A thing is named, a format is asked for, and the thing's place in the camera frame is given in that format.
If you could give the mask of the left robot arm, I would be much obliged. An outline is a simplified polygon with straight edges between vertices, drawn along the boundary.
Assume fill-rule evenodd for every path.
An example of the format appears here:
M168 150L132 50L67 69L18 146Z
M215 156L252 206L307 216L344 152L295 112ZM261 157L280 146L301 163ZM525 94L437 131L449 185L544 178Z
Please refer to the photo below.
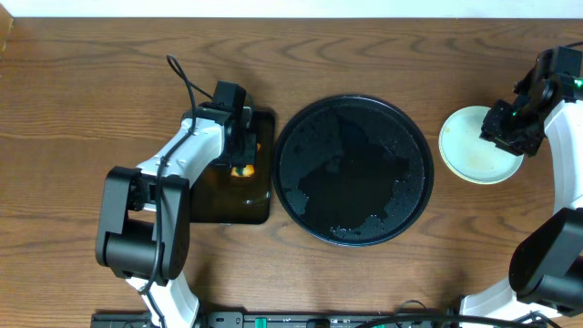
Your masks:
M189 252L190 190L209 165L255 160L254 109L203 103L187 112L176 135L134 169L106 176L96 259L147 305L154 327L191 327L199 300L183 267Z

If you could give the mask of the light blue plate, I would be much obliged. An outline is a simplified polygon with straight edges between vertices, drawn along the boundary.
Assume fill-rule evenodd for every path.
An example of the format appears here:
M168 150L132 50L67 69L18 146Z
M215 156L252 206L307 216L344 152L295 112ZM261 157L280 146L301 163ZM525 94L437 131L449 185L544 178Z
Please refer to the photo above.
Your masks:
M480 138L488 107L471 106L454 112L444 123L438 148L445 165L461 179L491 185L509 179L524 156L512 155Z

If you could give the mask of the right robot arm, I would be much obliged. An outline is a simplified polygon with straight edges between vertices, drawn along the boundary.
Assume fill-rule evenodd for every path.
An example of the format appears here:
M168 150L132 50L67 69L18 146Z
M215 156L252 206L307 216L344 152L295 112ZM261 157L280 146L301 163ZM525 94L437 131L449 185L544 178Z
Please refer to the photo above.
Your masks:
M524 82L528 101L503 106L496 132L504 149L510 137L536 131L548 139L554 175L553 215L515 250L507 278L462 299L464 316L513 320L532 313L553 318L582 312L582 80L558 74Z

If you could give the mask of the green and yellow sponge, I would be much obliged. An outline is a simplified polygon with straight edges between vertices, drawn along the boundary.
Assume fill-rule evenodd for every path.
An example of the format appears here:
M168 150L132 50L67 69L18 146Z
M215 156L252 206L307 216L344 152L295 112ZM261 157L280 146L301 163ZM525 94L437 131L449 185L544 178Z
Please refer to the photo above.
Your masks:
M246 164L242 167L233 167L231 169L230 175L234 178L246 179L250 178L255 174L256 167L259 164L259 157L261 154L262 145L260 143L256 144L256 158L253 164Z

